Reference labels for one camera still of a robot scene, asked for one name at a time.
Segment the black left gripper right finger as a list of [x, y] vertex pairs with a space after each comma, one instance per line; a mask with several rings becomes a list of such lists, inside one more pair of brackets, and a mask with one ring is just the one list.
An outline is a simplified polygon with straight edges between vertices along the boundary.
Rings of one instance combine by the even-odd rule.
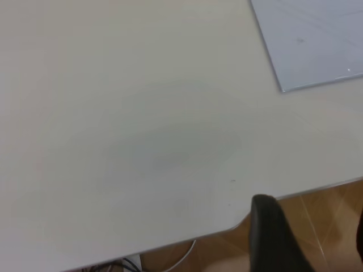
[[360, 257], [363, 257], [363, 211], [360, 215], [360, 220], [356, 233], [356, 248]]

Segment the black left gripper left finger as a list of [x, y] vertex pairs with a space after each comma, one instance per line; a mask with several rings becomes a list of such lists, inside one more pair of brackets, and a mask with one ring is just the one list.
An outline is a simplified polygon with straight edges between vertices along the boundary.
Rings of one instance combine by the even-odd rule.
[[248, 239], [251, 271], [314, 271], [272, 196], [253, 196]]

